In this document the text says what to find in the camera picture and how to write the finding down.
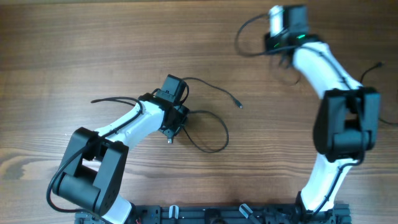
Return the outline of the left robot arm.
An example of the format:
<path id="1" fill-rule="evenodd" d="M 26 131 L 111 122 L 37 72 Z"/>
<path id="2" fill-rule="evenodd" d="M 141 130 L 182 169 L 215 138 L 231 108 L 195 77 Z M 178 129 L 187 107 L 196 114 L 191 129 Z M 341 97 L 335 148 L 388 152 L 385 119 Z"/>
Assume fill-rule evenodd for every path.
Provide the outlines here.
<path id="1" fill-rule="evenodd" d="M 186 82 L 168 75 L 163 86 L 135 100 L 131 111 L 113 123 L 91 131 L 77 129 L 46 191 L 48 205 L 65 213 L 51 199 L 55 194 L 77 205 L 73 213 L 88 213 L 106 223 L 141 223 L 136 206 L 119 194 L 127 155 L 146 136 L 160 131 L 172 143 L 186 121 Z"/>

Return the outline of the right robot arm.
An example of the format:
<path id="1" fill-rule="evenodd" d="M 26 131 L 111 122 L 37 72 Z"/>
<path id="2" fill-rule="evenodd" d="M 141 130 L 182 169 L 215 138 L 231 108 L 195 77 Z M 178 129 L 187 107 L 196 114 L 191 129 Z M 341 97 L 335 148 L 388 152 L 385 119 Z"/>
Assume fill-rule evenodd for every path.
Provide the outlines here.
<path id="1" fill-rule="evenodd" d="M 266 54 L 288 56 L 321 100 L 313 127 L 317 157 L 298 204 L 302 222 L 324 222 L 347 173 L 376 143 L 381 97 L 349 75 L 326 42 L 309 34 L 306 6 L 276 5 L 269 22 Z"/>

